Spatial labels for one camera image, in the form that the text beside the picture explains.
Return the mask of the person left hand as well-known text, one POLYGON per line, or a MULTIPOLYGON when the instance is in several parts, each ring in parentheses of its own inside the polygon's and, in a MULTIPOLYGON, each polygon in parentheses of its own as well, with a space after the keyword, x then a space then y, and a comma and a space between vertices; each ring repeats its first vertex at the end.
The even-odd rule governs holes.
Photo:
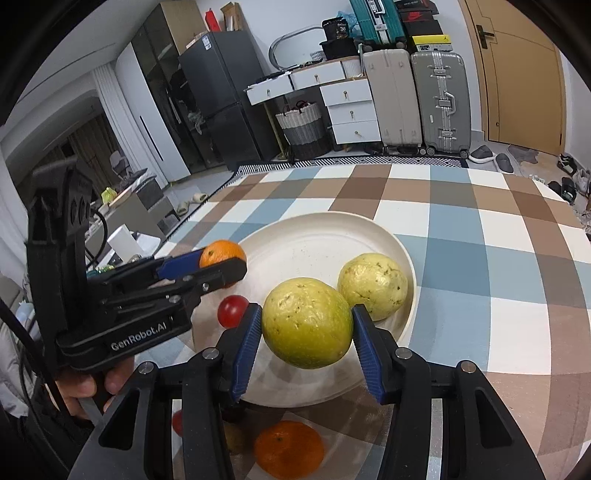
MULTIPOLYGON (((111 395, 117 395, 134 370, 134 359, 127 358, 119 362, 104 379, 104 389, 111 395)), ((55 380, 60 395, 69 413, 88 420, 80 399, 92 398, 97 393, 95 379, 91 375, 66 370, 55 380)))

